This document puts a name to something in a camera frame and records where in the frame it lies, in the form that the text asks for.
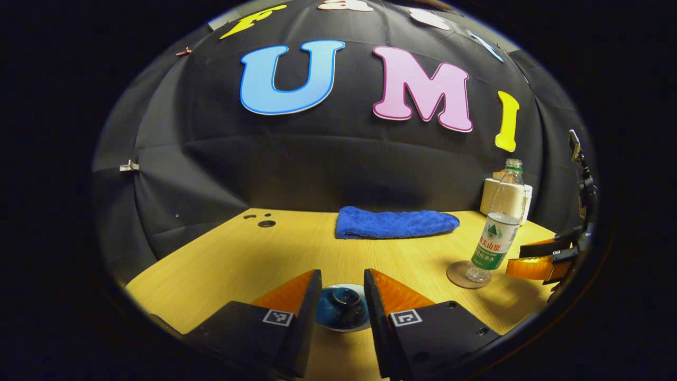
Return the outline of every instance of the blue letter u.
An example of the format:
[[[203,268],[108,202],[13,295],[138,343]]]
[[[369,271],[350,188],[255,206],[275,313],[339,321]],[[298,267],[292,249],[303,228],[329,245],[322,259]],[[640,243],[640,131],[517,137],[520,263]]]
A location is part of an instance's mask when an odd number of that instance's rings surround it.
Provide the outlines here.
[[[257,114],[291,114],[311,108],[324,100],[334,85],[334,58],[345,43],[335,40],[310,41],[301,49],[310,52],[308,81],[296,90],[284,92],[275,88],[275,67],[278,57],[288,48],[284,45],[264,47],[242,57],[244,73],[240,101]]]

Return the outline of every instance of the green label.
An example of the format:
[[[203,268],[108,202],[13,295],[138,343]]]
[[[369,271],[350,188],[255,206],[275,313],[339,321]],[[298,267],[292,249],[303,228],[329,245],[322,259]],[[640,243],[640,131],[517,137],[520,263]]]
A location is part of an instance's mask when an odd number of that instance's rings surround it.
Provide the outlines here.
[[[479,268],[483,268],[485,270],[496,270],[501,264],[503,255],[505,255],[505,253],[493,253],[478,245],[477,249],[475,249],[475,253],[473,254],[472,261],[473,264]]]
[[[512,240],[515,239],[519,225],[506,224],[487,218],[477,249],[471,261],[479,268],[496,270],[503,261]]]

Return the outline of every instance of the coaster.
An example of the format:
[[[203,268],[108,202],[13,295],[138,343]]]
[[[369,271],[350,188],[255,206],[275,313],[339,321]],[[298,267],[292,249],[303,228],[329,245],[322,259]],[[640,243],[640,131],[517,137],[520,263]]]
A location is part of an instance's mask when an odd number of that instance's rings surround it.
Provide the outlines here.
[[[470,261],[468,260],[461,260],[456,263],[452,263],[449,266],[449,268],[447,268],[447,278],[449,278],[449,280],[458,287],[468,289],[477,289],[488,285],[489,282],[492,280],[491,278],[481,283],[473,282],[470,279],[466,278],[465,272],[468,269],[469,262]]]

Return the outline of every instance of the letter m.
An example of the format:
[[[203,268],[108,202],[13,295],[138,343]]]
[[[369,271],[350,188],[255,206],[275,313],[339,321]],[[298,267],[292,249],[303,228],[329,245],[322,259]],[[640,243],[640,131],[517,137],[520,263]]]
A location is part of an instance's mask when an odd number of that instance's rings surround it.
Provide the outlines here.
[[[439,124],[460,132],[473,130],[468,115],[466,80],[468,73],[442,62],[432,78],[428,78],[416,59],[406,50],[377,46],[374,54],[383,59],[383,99],[374,104],[374,114],[384,119],[406,120],[414,114],[406,104],[405,89],[409,90],[416,110],[424,121],[433,118],[442,96],[444,110],[437,116]]]

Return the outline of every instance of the wooden table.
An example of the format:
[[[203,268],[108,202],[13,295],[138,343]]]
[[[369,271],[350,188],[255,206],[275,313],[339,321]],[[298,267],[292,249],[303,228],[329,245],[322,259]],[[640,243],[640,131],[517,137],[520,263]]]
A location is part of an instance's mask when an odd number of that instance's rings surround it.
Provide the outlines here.
[[[322,271],[324,287],[361,285],[364,269],[375,268],[434,302],[458,301],[499,334],[541,311],[552,286],[506,276],[507,259],[482,289],[462,289],[447,279],[451,263],[471,257],[486,221],[479,212],[450,213],[461,222],[450,234],[343,240],[334,236],[337,213],[252,208],[163,258],[134,278],[127,291],[181,333],[231,300],[251,302],[314,268]],[[256,218],[244,218],[250,214]],[[261,228],[262,220],[276,225]],[[527,221],[507,258],[516,258],[520,245],[553,234]],[[380,380],[371,329],[341,334],[315,325],[305,379]]]

